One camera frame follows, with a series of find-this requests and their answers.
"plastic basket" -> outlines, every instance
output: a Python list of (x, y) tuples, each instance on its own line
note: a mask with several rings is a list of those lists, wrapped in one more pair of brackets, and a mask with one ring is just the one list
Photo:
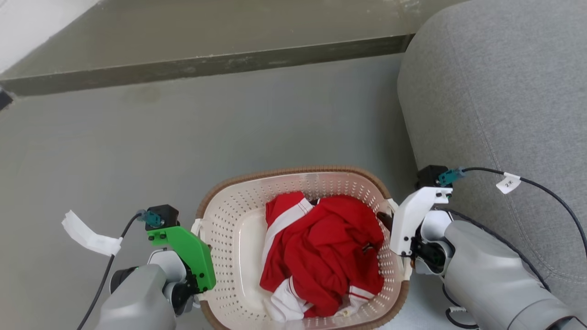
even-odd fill
[(217, 284), (198, 295), (201, 309), (216, 329), (373, 329), (391, 320), (407, 297), (409, 275), (402, 259), (389, 250), (389, 231), (379, 251), (384, 277), (381, 293), (350, 316), (308, 318), (280, 323), (265, 313), (262, 300), (271, 292), (259, 286), (261, 251), (267, 230), (265, 203), (290, 191), (306, 198), (344, 194), (374, 212), (390, 213), (397, 205), (385, 186), (370, 173), (353, 167), (305, 167), (269, 171), (227, 180), (214, 187), (197, 212), (192, 232), (211, 246)]

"gray floor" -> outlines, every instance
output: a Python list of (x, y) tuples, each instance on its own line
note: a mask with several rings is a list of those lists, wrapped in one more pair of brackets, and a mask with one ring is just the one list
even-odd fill
[[(372, 171), (401, 200), (416, 169), (396, 95), (401, 55), (17, 100), (0, 112), (3, 329), (73, 329), (107, 257), (63, 230), (74, 210), (118, 236), (140, 208), (169, 203), (189, 227), (204, 194), (239, 174), (315, 164)], [(113, 269), (153, 248), (140, 225)], [(440, 286), (416, 278), (398, 325), (444, 320)], [(87, 329), (97, 320), (94, 313)], [(179, 329), (210, 326), (199, 311)], [(429, 325), (416, 328), (428, 328)]]

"green plastic part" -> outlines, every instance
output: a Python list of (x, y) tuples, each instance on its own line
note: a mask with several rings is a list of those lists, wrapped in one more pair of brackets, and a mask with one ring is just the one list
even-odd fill
[(204, 292), (216, 285), (216, 275), (212, 265), (210, 247), (200, 238), (181, 226), (161, 228), (147, 232), (154, 246), (169, 244), (181, 260), (191, 269)]

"gray fabric upholstery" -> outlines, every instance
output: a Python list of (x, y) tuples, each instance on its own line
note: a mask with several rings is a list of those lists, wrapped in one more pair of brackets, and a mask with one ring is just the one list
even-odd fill
[[(420, 168), (482, 166), (545, 185), (587, 228), (587, 2), (472, 0), (442, 10), (404, 56), (398, 93)], [(451, 207), (516, 245), (553, 293), (587, 308), (587, 258), (564, 208), (472, 172)]]

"brown basket rim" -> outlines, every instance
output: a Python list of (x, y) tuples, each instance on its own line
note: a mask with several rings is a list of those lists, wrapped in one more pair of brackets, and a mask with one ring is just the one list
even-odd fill
[[(389, 195), (389, 191), (385, 187), (385, 185), (379, 180), (376, 176), (371, 174), (370, 172), (360, 169), (358, 167), (353, 166), (306, 166), (306, 167), (292, 167), (289, 169), (281, 169), (281, 170), (272, 170), (272, 171), (263, 171), (254, 174), (248, 174), (244, 176), (234, 177), (232, 179), (225, 180), (219, 184), (217, 184), (214, 188), (212, 188), (208, 194), (204, 197), (198, 210), (196, 212), (196, 218), (202, 218), (204, 216), (204, 212), (208, 207), (212, 198), (222, 189), (226, 187), (232, 186), (234, 184), (243, 183), (246, 181), (252, 181), (257, 179), (263, 179), (266, 177), (273, 177), (273, 176), (282, 176), (287, 174), (299, 174), (299, 173), (320, 173), (320, 172), (345, 172), (345, 173), (354, 173), (360, 176), (363, 176), (369, 181), (371, 181), (381, 192), (384, 198), (391, 198)], [(397, 296), (397, 300), (395, 304), (389, 309), (387, 313), (382, 315), (380, 318), (375, 319), (373, 321), (366, 322), (364, 324), (355, 325), (355, 326), (345, 326), (338, 329), (353, 329), (353, 330), (370, 330), (378, 328), (386, 323), (388, 323), (391, 319), (393, 319), (397, 313), (402, 309), (404, 303), (407, 299), (407, 293), (409, 290), (410, 283), (409, 281), (402, 281), (402, 285), (400, 287), (399, 295)], [(208, 301), (201, 301), (200, 302), (202, 313), (208, 320), (208, 322), (214, 327), (214, 329), (222, 329), (222, 330), (230, 330), (224, 324), (222, 324), (218, 318), (212, 312)]]

